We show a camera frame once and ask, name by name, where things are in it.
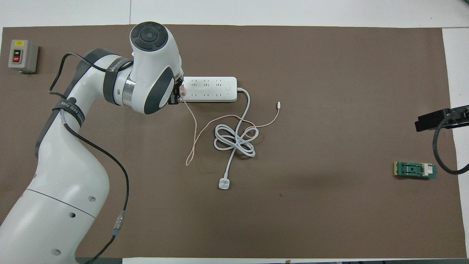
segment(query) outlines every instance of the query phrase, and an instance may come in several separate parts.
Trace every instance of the power outlet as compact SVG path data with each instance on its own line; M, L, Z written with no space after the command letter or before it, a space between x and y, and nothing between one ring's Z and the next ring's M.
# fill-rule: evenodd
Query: power outlet
M186 102L234 102L238 99L235 77L190 77L185 76L182 83Z

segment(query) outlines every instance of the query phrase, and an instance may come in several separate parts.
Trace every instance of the switch box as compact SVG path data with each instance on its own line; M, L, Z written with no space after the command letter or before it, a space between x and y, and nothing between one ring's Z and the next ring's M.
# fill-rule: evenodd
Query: switch box
M38 46L28 40L14 39L11 41L8 67L22 73L36 72Z

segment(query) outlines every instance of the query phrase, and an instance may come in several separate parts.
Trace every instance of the brown surface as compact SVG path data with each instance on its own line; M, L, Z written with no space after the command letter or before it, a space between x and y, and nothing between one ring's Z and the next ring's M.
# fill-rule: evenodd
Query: brown surface
M393 176L393 162L436 163L432 132L418 115L449 106L440 29L168 26L187 76L235 76L252 97L247 118L264 124L257 156L235 157L228 191L217 188L229 153L213 131L184 166L193 121L180 104L151 116L97 102L81 134L130 173L126 223L104 256L466 257L456 176ZM29 184L34 145L57 98L47 94L61 56L106 47L130 57L131 25L5 28L0 58L0 221ZM11 39L40 46L38 72L7 69ZM64 91L76 59L67 62ZM199 124L241 114L235 103L192 104ZM235 124L235 120L225 120ZM455 167L450 131L440 140ZM92 256L109 239L124 198L118 167L108 200L77 250Z

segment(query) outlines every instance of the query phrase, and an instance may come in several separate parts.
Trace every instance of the black cable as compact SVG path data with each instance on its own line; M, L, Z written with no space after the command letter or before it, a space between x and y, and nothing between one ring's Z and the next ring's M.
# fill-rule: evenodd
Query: black cable
M88 61L86 58L83 58L81 57L80 55L76 54L76 53L67 53L65 54L63 57L62 57L62 61L60 62L60 67L59 67L59 71L57 72L57 76L55 77L54 81L52 82L51 84L51 87L49 88L49 91L52 91L52 89L54 88L55 84L57 83L57 81L59 80L59 77L60 75L62 74L62 69L63 69L63 64L65 63L65 60L68 56L70 55L73 55L73 56L76 56L78 58L80 58L80 60L82 60L83 62L85 62L86 64L90 65L91 67L97 69L97 70L100 70L102 72L106 72L106 69L104 68L101 68L97 65L95 65L94 63ZM127 69L128 67L132 66L134 64L134 62L130 62L128 63L127 65L123 66L122 68L120 68L118 71L121 71L121 70L125 70Z
M57 76L55 77L54 81L52 82L52 85L51 87L49 88L49 93L50 94L54 94L54 95L58 95L60 96L61 98L64 98L64 99L67 99L65 95L61 94L61 93L57 93L57 92L52 92L52 89L54 88L55 84L57 83L57 81L59 80L59 77L62 73L62 70L63 70L63 65L65 63L65 59L70 56L70 55L73 55L73 56L76 56L78 58L80 58L83 62L85 62L86 64L90 65L91 67L95 68L95 69L98 69L100 71L103 71L103 72L106 72L106 69L104 68L101 68L95 64L93 64L92 62L88 61L86 58L83 58L81 57L80 55L78 54L75 54L75 53L67 53L65 54L63 57L62 57L62 61L60 63L60 67L59 67L59 71L57 72ZM134 62L130 62L128 63L127 65L123 66L122 68L119 69L119 71L121 70L125 70L127 68L129 68L130 66L133 65ZM129 175L127 174L127 171L125 170L124 166L113 156L111 155L109 152L105 151L103 148L99 147L98 145L94 144L93 142L87 140L86 138L82 137L81 135L79 135L78 133L76 133L73 129L71 129L67 123L63 124L65 129L71 133L72 135L74 135L75 137L79 138L81 141L85 142L86 144L92 146L93 148L101 151L102 153L106 154L106 156L108 156L109 158L111 158L114 162L117 163L117 165L121 168L122 172L124 172L124 176L125 176L125 182L126 182L126 195L125 195L125 202L124 202L124 206L123 206L123 211L125 211L127 209L127 202L129 201ZM98 259L101 254L104 253L104 251L109 247L109 245L111 245L111 243L114 241L116 237L116 234L113 233L112 235L112 238L110 239L110 241L101 249L101 251L99 253L96 254L96 256L94 256L94 258L92 258L91 260L87 261L85 264L91 264L93 263L96 259Z
M94 258L88 260L87 262L85 262L85 264L91 264L93 263L95 260L97 260L101 254L107 249L107 247L109 247L109 245L111 245L111 243L114 241L114 239L116 238L115 235L113 235L113 237L111 238L111 240L103 247L103 249L96 254L96 256L94 256Z
M467 164L464 168L460 169L460 170L451 170L449 169L444 163L443 161L441 161L441 158L438 154L438 148L437 148L437 142L438 142L438 135L439 135L439 132L441 130L441 128L443 128L444 125L446 125L448 123L448 121L454 117L455 115L458 115L458 114L462 114L462 113L465 113L467 112L467 109L457 109L453 112L451 112L451 114L447 115L437 126L437 128L435 129L435 134L433 135L433 142L432 142L432 146L433 146L433 154L435 155L435 159L437 160L438 164L441 166L441 168L450 173L450 174L453 174L453 175L458 175L458 174L463 174L467 171L469 171L469 164Z
M74 135L75 137L79 138L81 141L85 142L86 144L92 146L93 148L101 151L102 153L106 154L106 156L110 157L114 162L117 163L117 165L121 168L121 170L124 172L124 175L125 175L125 182L126 182L126 186L127 186L127 190L126 190L126 195L125 195L125 202L124 202L124 207L123 207L123 211L126 210L127 208L127 202L129 201L129 176L127 174L127 171L125 170L124 166L113 156L111 155L109 152L105 151L104 149L102 149L100 146L94 144L93 142L87 140L86 138L82 137L81 135L79 135L77 132L75 132L73 129L71 129L67 123L63 124L63 126L65 127L65 129L70 132L72 135ZM115 239L115 235L112 235L112 238L111 240L101 249L101 251L99 253L96 254L96 256L94 256L94 258L92 258L91 260L87 261L85 264L91 264L93 263L97 258L99 258L99 256L101 256L101 254L103 254L103 252L107 249L107 247L109 247L109 245L111 245L111 243L114 241Z
M72 135L74 135L75 137L79 138L81 141L85 142L86 144L92 146L93 148L101 151L102 153L106 154L106 156L110 157L114 162L117 163L117 165L121 168L121 170L124 172L124 175L125 175L125 181L126 181L126 185L127 185L127 190L126 190L126 195L125 195L125 203L124 203L124 207L122 210L126 210L127 208L127 201L129 200L129 176L127 174L127 171L125 170L124 166L113 156L111 155L109 152L105 151L104 149L102 149L101 147L99 147L98 145L94 144L93 142L87 140L86 138L82 137L81 135L79 135L77 132L73 131L73 129L71 129L68 124L63 124L65 126L65 128L67 129L68 132L70 132Z

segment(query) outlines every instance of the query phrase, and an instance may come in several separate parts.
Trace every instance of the white plug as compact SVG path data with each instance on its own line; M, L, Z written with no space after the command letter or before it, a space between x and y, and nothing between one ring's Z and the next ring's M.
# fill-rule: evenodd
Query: white plug
M186 90L186 87L184 87L184 85L181 85L181 86L179 87L179 94L180 94L181 96L185 96L185 95L187 94L187 90Z
M222 190L228 190L230 188L230 180L228 180L228 173L225 172L225 176L218 182L218 188Z
M433 167L431 164L424 163L424 176L428 176L429 174L433 174Z

